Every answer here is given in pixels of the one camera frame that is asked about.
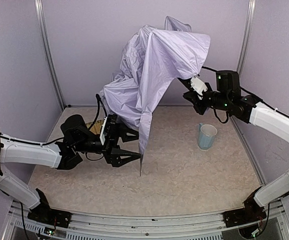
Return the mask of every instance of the white fabric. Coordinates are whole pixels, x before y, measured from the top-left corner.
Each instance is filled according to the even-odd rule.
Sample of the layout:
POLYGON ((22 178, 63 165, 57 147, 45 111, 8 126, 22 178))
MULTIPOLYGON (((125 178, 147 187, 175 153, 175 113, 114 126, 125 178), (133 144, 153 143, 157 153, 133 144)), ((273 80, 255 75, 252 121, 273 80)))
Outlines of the white fabric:
POLYGON ((142 27, 122 51, 120 70, 101 91, 110 111, 139 130, 139 152, 148 144, 152 113, 175 78, 190 79, 203 66, 210 37, 187 32, 188 24, 167 17, 165 27, 142 27))

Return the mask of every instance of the light purple fabric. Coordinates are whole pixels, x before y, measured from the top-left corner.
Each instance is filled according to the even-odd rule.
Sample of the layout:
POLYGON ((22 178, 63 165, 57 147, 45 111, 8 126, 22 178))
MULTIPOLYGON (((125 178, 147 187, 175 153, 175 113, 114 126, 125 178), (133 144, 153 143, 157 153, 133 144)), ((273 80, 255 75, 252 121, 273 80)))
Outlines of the light purple fabric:
POLYGON ((101 91, 110 111, 130 128, 139 130, 139 152, 149 140, 152 113, 175 78, 189 79, 203 66, 210 46, 205 34, 172 17, 165 26, 172 30, 142 27, 122 51, 120 70, 101 91))
POLYGON ((191 32, 191 26, 189 24, 182 23, 171 16, 167 16, 164 21, 164 30, 191 32))

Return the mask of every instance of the metal frame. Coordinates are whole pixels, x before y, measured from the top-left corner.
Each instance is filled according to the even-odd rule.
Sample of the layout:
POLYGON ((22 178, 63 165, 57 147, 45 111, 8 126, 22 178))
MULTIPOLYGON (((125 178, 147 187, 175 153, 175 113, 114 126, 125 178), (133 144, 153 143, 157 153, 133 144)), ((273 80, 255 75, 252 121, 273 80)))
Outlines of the metal frame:
MULTIPOLYGON (((116 216, 72 212, 69 228, 57 227, 65 237, 54 239, 66 240, 122 240, 122 239, 160 239, 160 240, 211 240, 222 239, 222 232, 238 227, 226 228, 223 211, 176 215, 176 216, 116 216)), ((280 200, 270 206, 270 219, 277 218, 280 222, 284 240, 289 240, 289 222, 280 200)), ((27 231, 40 232, 53 226, 32 221, 25 217, 27 231)), ((13 202, 6 220, 2 240, 10 240, 15 227, 22 228, 21 207, 13 202)))
MULTIPOLYGON (((247 48, 248 48, 248 43, 249 43, 249 38, 251 34, 251 29, 252 29, 252 24, 254 21, 254 15, 255 15, 255 8, 256 8, 256 0, 249 0, 249 5, 248 5, 248 11, 247 11, 247 16, 246 16, 246 21, 245 21, 245 27, 244 27, 244 34, 243 34, 243 39, 242 39, 242 45, 241 45, 241 51, 240 51, 240 56, 239 56, 239 61, 237 65, 237 72, 239 75, 241 75, 244 63, 246 60, 246 55, 247 55, 247 48)), ((256 157, 251 150, 246 138, 244 137, 244 134, 241 132, 237 125, 237 120, 234 117, 230 118, 232 125, 238 134, 240 141, 251 161, 251 164, 253 166, 253 169, 255 171, 255 174, 260 182, 261 185, 265 184, 265 177, 263 173, 260 170, 260 167, 258 165, 258 162, 256 160, 256 157)))
POLYGON ((65 104, 65 100, 64 100, 61 88, 60 88, 58 78, 57 78, 54 61, 53 61, 51 50, 50 50, 47 27, 46 27, 45 16, 44 16, 43 2, 42 0, 34 0, 34 3, 35 3, 34 5, 35 5, 36 15, 38 18, 38 23, 40 26, 43 49, 44 49, 45 57, 46 57, 48 68, 49 68, 50 75, 51 75, 52 85, 55 91, 58 104, 61 110, 63 111, 66 108, 66 104, 65 104))
POLYGON ((256 8, 256 0, 249 0, 248 12, 247 12, 245 27, 244 27, 244 35, 243 35, 240 57, 239 57, 238 66, 237 66, 237 72, 239 73, 239 75, 241 75, 242 73, 245 59, 246 59, 249 37, 250 37, 251 28, 252 28, 253 21, 254 21, 255 8, 256 8))

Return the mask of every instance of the blue paper cup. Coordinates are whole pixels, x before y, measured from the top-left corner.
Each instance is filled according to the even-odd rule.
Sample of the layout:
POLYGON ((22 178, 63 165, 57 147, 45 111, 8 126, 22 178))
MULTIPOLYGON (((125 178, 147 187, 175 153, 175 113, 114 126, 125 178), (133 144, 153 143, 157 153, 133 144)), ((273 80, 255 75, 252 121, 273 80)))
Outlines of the blue paper cup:
POLYGON ((211 148, 215 141, 218 130, 210 125, 199 123, 199 137, 198 137, 198 146, 202 150, 207 150, 211 148))

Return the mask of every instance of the speckled floor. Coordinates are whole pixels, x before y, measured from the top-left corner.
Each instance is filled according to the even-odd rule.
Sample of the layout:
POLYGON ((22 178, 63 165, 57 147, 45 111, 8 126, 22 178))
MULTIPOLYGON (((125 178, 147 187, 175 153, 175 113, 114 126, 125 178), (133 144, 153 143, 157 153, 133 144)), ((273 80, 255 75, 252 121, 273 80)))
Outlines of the speckled floor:
MULTIPOLYGON (((96 108, 66 108, 50 140, 62 136, 60 125, 73 114, 92 122, 96 108)), ((137 152, 138 142, 122 143, 121 148, 137 152)), ((221 124, 212 111, 201 116, 189 106, 155 110, 141 177, 138 160, 113 168, 104 159, 83 159, 70 171, 36 166, 29 184, 45 193, 51 207, 123 216, 186 215, 237 208, 259 187, 231 122, 221 124), (214 145, 207 151, 197 145, 199 123, 218 129, 214 145)))

